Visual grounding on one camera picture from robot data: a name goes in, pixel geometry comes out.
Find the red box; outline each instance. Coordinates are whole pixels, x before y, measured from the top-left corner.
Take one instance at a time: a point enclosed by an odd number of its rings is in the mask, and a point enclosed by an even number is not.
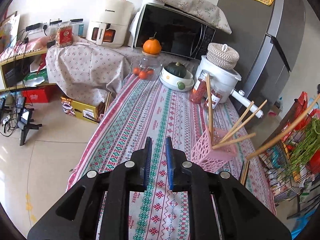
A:
[[[54,94],[56,86],[42,86],[34,90],[23,91],[23,96],[26,97],[26,103],[48,103]]]

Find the red label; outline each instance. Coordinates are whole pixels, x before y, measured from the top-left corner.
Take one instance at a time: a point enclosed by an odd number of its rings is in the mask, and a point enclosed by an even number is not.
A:
[[[72,41],[72,28],[60,31],[59,43],[64,44]]]

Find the pumpkin stem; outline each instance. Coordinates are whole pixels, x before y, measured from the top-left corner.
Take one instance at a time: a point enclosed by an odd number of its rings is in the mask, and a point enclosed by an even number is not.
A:
[[[150,40],[154,40],[154,39],[155,39],[156,34],[157,34],[157,32],[155,33],[155,35],[153,35],[153,37],[150,37],[149,39],[150,39]]]

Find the green knob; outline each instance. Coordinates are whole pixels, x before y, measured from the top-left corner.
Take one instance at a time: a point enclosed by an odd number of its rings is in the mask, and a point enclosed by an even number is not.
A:
[[[186,88],[186,85],[184,83],[182,83],[181,81],[178,82],[178,88],[180,90],[184,90]]]

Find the white pot handle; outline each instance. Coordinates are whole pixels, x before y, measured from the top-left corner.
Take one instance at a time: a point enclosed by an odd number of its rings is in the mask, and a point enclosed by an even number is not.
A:
[[[227,50],[228,50],[228,45],[227,44],[223,44],[222,51],[223,52],[227,52]]]

